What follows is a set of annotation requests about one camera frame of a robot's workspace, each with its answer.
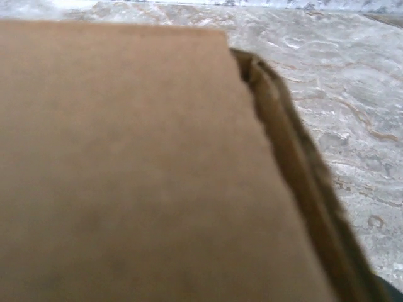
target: gray marble countertop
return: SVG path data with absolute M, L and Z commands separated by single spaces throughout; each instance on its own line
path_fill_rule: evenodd
M 65 3 L 76 0 L 56 0 Z M 259 6 L 271 9 L 354 11 L 361 13 L 402 14 L 403 0 L 124 0 L 137 3 L 207 4 L 223 6 Z
M 401 28 L 358 14 L 90 0 L 0 0 L 0 17 L 225 30 L 287 79 L 374 270 L 403 290 Z

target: cardboard flap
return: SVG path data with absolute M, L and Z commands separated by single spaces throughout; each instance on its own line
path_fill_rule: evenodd
M 388 301 L 370 272 L 335 195 L 327 165 L 300 121 L 283 79 L 259 57 L 235 49 L 232 53 L 339 300 Z
M 223 33 L 0 43 L 0 301 L 334 301 Z

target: corrugated cardboard edge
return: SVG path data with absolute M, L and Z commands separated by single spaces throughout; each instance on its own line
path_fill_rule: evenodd
M 116 33 L 116 29 L 119 29 L 121 34 L 128 35 L 140 35 L 140 36 L 183 36 L 184 34 L 188 36 L 211 36 L 219 35 L 225 36 L 225 33 L 221 30 L 216 30 L 214 28 L 189 28 L 185 26 L 164 26 L 164 25 L 137 25 L 133 26 L 130 23 L 83 23 L 83 22 L 71 22 L 71 21 L 29 21 L 29 20 L 19 20 L 19 19 L 0 19 L 0 24 L 2 26 L 12 25 L 14 28 L 20 27 L 24 28 L 27 24 L 32 28 L 45 30 L 55 35 L 59 35 L 63 32 L 85 32 L 88 28 L 101 29 L 104 35 L 110 35 Z
M 300 121 L 282 78 L 259 57 L 231 51 L 339 300 L 389 301 L 355 240 L 329 169 Z

